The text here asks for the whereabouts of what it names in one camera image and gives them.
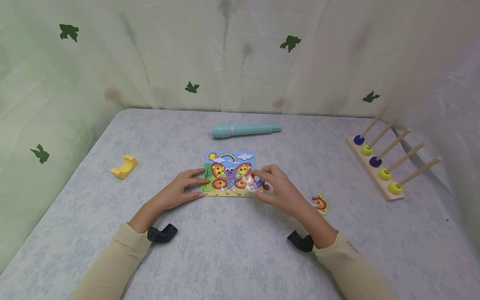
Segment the bird silhouette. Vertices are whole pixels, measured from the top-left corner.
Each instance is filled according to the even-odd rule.
[[[48,154],[46,151],[43,150],[43,147],[42,145],[40,144],[37,144],[37,149],[38,150],[35,150],[35,149],[30,149],[30,151],[32,151],[33,153],[35,153],[35,156],[40,158],[40,163],[43,164],[44,162],[47,161],[48,157],[50,156],[50,154]]]
[[[375,91],[372,91],[370,94],[368,94],[362,101],[371,103],[374,99],[380,97],[380,95],[374,95]]]
[[[299,39],[298,37],[296,36],[287,36],[287,39],[285,40],[285,43],[283,43],[282,45],[280,45],[280,48],[283,48],[285,49],[286,46],[288,46],[288,52],[290,53],[290,51],[292,51],[293,48],[295,48],[295,46],[301,41],[301,39]]]
[[[77,42],[77,36],[78,36],[77,32],[79,32],[78,27],[73,27],[72,25],[60,24],[60,30],[62,31],[62,33],[60,34],[61,39],[68,38],[68,36],[70,36],[72,40]]]
[[[197,88],[199,87],[199,84],[192,85],[192,83],[189,81],[187,87],[185,88],[185,91],[189,91],[190,93],[197,93]]]

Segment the black wristband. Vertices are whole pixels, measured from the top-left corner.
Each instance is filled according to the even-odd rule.
[[[300,251],[310,252],[313,249],[313,240],[310,234],[302,239],[295,230],[287,237],[287,239]]]
[[[172,224],[168,224],[162,231],[155,227],[150,227],[147,233],[147,239],[155,243],[168,243],[177,234],[178,229]]]

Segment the toy flashlight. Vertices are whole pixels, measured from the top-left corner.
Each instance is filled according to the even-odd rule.
[[[217,124],[212,126],[212,136],[224,138],[233,135],[261,134],[282,131],[280,124]]]

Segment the dark blue bead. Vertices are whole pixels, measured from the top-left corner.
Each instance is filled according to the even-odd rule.
[[[365,141],[365,138],[364,137],[360,138],[360,135],[357,135],[356,137],[353,138],[353,142],[359,146],[363,144],[364,141]]]
[[[382,160],[381,159],[377,160],[376,156],[370,158],[370,166],[376,168],[376,167],[379,167],[381,164],[382,164]]]

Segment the gray tablecloth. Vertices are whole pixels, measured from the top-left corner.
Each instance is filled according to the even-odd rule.
[[[213,140],[220,122],[279,122],[280,133]],[[463,231],[419,176],[406,198],[387,203],[345,138],[369,119],[128,109],[118,114],[0,276],[1,299],[66,299],[119,224],[178,172],[203,166],[207,150],[251,150],[255,164],[277,164],[305,198],[330,201],[327,220],[380,270],[400,299],[479,299],[480,264]],[[384,126],[378,122],[372,139]],[[388,132],[376,146],[395,138]],[[129,154],[125,179],[110,173]],[[398,145],[384,162],[404,154]],[[413,172],[409,162],[395,173]],[[341,299],[312,253],[287,236],[297,221],[253,198],[205,197],[161,216],[172,242],[155,245],[125,299]]]

